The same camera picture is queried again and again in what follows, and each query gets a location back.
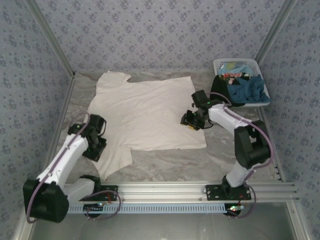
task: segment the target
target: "marble surface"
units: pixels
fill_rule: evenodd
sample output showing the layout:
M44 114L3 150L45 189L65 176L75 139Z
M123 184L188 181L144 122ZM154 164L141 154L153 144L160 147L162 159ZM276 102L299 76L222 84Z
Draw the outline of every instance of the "marble surface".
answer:
M214 73L211 71L178 71L178 72L126 72L132 78L129 82L160 81L165 79L191 76L196 91L210 92ZM82 73L86 80L75 81L74 89L67 109L61 131L58 149L66 138L68 127L72 120L82 122L85 111L96 93L96 83L100 73ZM255 109L233 108L239 115L258 119ZM150 182L150 181L220 181L233 167L236 158L234 152L234 137L218 124L204 130L207 147L203 149L172 149L155 151L132 150L133 164L113 173L108 182ZM81 175L98 176L93 163L81 157L72 169L67 182L75 182ZM259 169L253 180L267 181L276 179L273 166Z

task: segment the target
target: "blue patterned wall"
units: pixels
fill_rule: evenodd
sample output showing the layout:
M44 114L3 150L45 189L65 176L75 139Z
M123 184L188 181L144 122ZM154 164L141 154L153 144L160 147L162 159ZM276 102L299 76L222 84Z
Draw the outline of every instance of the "blue patterned wall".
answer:
M272 98L265 108L288 181L320 239L320 1L299 0L261 71Z
M37 0L73 70L212 69L253 58L283 0Z
M23 0L0 8L0 239L10 239L22 186L47 154L69 77Z

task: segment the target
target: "white plastic basket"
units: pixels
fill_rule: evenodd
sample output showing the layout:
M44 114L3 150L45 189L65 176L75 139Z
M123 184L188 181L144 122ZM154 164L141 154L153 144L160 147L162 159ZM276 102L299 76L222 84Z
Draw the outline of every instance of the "white plastic basket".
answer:
M216 59L216 60L213 61L213 68L214 68L215 75L218 75L218 69L220 69L223 64L234 63L234 62L241 62L241 63L244 63L244 64L248 65L253 70L255 75L260 74L261 77L264 79L264 77L261 74L261 71L260 71L260 68L258 66L258 63L256 62L256 60L250 59L250 58L220 58L220 59ZM266 85L264 85L263 91L270 98ZM262 107L262 106L267 106L267 105L269 105L269 103L270 102L265 102L265 103L246 103L245 105L243 105L241 107L258 108L258 107Z

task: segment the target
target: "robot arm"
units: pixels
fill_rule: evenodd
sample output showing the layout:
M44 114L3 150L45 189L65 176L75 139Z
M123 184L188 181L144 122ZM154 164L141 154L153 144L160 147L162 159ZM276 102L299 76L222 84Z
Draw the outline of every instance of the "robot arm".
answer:
M267 134L265 124L258 121L251 121L228 110L225 111L225 104L219 100L208 99L203 90L192 95L196 112L187 111L181 119L181 124L188 125L195 130L204 129L205 121L210 120L224 127L234 135L234 151L236 162L233 169L222 179L221 188L225 197L232 195L235 188L241 187L250 177L253 170L262 165L271 155L266 139L248 123L260 128Z
M24 207L27 219L34 217L51 222L61 222L69 208L97 190L97 180L83 176L76 183L65 187L68 175L81 155L98 161L106 147L106 140L99 135L107 122L98 115L90 115L88 124L74 124L50 165L36 178L23 185Z

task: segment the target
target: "blue clothing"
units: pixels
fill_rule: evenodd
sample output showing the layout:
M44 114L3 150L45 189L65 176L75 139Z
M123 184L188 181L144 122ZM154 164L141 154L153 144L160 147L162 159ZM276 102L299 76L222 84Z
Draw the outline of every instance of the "blue clothing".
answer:
M249 80L237 77L240 85L227 85L230 100L237 104L269 103L270 98L264 93L265 81L258 76L253 76Z
M255 75L251 67L239 61L224 63L223 67L218 69L218 75L238 73L246 73L252 76Z

